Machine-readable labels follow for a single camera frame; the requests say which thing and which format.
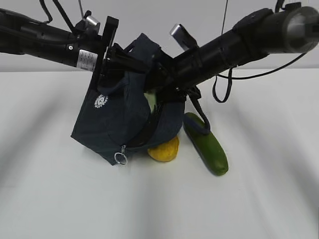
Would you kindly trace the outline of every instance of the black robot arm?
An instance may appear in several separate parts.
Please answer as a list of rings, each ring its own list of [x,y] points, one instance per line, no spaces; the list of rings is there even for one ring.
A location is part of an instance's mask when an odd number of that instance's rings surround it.
[[[318,11],[288,4],[281,12],[268,8],[256,11],[201,47],[182,25],[177,25],[171,34],[185,52],[171,58],[161,51],[149,69],[128,55],[129,47],[113,45],[117,19],[108,17],[103,35],[99,35],[100,23],[90,11],[73,27],[58,1],[54,2],[71,32],[49,26],[49,21],[0,9],[0,52],[29,54],[93,71],[93,78],[105,85],[111,78],[114,83],[110,75],[120,79],[125,71],[147,72],[145,91],[157,93],[159,100],[183,97],[201,82],[269,54],[307,53],[319,42]]]

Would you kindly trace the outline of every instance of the white label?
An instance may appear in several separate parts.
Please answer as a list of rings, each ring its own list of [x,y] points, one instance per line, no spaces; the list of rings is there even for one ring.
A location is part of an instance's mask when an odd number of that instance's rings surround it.
[[[94,71],[97,59],[98,54],[80,50],[76,67],[87,71]]]

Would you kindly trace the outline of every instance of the metal ring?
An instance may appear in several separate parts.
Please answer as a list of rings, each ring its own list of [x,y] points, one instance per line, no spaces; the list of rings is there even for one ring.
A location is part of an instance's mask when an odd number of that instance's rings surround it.
[[[121,155],[121,156],[123,156],[124,157],[124,159],[125,159],[125,163],[122,163],[121,161],[119,161],[118,159],[117,159],[117,156],[118,155]],[[121,164],[121,165],[127,165],[128,164],[128,158],[125,156],[125,154],[123,154],[123,153],[115,153],[114,154],[114,159],[115,159],[115,161],[118,163],[118,164]]]

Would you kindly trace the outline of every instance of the green cucumber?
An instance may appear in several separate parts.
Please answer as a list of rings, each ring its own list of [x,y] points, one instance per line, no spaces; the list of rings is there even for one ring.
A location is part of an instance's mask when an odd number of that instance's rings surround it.
[[[197,115],[194,113],[186,113],[186,115],[204,127],[204,122]],[[184,130],[208,170],[216,176],[224,175],[228,171],[227,157],[212,132],[208,135],[202,135],[185,123]]]

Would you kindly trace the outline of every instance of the zipper pull ring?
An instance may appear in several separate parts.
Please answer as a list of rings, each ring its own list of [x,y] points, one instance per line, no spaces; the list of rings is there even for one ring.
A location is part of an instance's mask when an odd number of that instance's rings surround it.
[[[117,152],[114,154],[114,159],[118,164],[121,164],[121,165],[128,164],[128,158],[125,155],[125,148],[126,148],[126,145],[123,145],[121,149],[121,153]]]

